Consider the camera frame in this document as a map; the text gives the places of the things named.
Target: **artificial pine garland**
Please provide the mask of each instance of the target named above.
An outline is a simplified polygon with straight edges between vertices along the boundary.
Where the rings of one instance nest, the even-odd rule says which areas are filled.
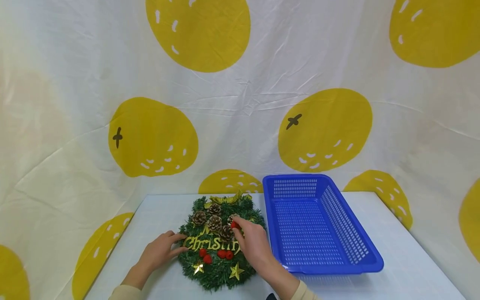
[[[188,223],[180,227],[179,232],[188,237],[180,243],[189,248],[179,255],[183,274],[198,281],[205,290],[217,291],[224,285],[230,289],[244,284],[256,273],[233,238],[235,214],[265,228],[260,210],[253,208],[252,197],[241,192],[228,198],[195,200]],[[221,219],[220,224],[215,216]]]

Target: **gold bow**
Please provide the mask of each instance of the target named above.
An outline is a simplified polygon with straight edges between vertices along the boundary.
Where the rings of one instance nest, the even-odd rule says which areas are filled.
[[[208,209],[210,206],[212,206],[213,203],[216,203],[218,205],[221,205],[223,203],[227,203],[227,204],[234,204],[236,203],[238,200],[241,199],[243,195],[243,192],[241,190],[239,190],[235,196],[231,196],[231,197],[216,197],[216,196],[210,196],[210,202],[207,202],[205,203],[204,207],[205,209]],[[246,195],[245,197],[249,198],[250,200],[252,199],[252,196],[250,195]]]

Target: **yellow circle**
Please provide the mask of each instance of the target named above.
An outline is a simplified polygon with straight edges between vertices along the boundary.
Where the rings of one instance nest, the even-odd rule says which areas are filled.
[[[334,88],[292,107],[278,133],[280,158],[300,172],[322,172],[354,158],[367,141],[372,108],[361,94]]]
[[[375,192],[398,220],[410,230],[413,217],[408,199],[397,181],[388,173],[368,170],[350,180],[344,192]]]
[[[465,243],[480,263],[480,178],[463,199],[458,222]]]
[[[190,120],[175,107],[137,97],[118,107],[110,121],[108,146],[127,176],[177,174],[198,154]]]
[[[28,277],[20,258],[2,245],[0,245],[0,299],[30,299]]]
[[[145,5],[156,39],[185,68],[218,72],[247,48],[250,12],[245,0],[146,0]]]
[[[199,194],[235,194],[264,192],[262,184],[250,174],[240,170],[225,169],[210,174],[198,188]]]
[[[479,0],[396,0],[390,44],[402,60],[446,68],[480,50]]]
[[[117,244],[133,213],[125,213],[103,223],[88,239],[80,256],[72,280],[74,300],[82,300],[100,273],[110,252]]]

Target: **forearm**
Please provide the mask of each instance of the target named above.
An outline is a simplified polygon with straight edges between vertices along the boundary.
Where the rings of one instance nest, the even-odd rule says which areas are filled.
[[[260,273],[282,300],[290,300],[297,291],[300,281],[290,274],[276,260]]]
[[[151,273],[152,271],[148,266],[137,263],[130,269],[121,284],[137,289],[143,289]]]

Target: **red berry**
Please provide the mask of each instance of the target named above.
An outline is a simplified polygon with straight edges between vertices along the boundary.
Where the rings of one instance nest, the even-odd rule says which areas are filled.
[[[225,255],[227,254],[227,252],[225,250],[218,250],[218,252],[216,253],[218,257],[220,257],[221,259],[224,259],[225,258]]]
[[[227,253],[225,253],[225,258],[228,259],[228,260],[232,260],[233,259],[233,252],[228,250]]]
[[[209,254],[205,255],[204,263],[205,264],[211,264],[212,263],[212,257]]]
[[[240,229],[240,225],[238,225],[235,221],[232,221],[232,224],[230,224],[230,227]]]
[[[205,255],[207,255],[207,249],[201,248],[198,253],[200,254],[200,257],[205,257]]]

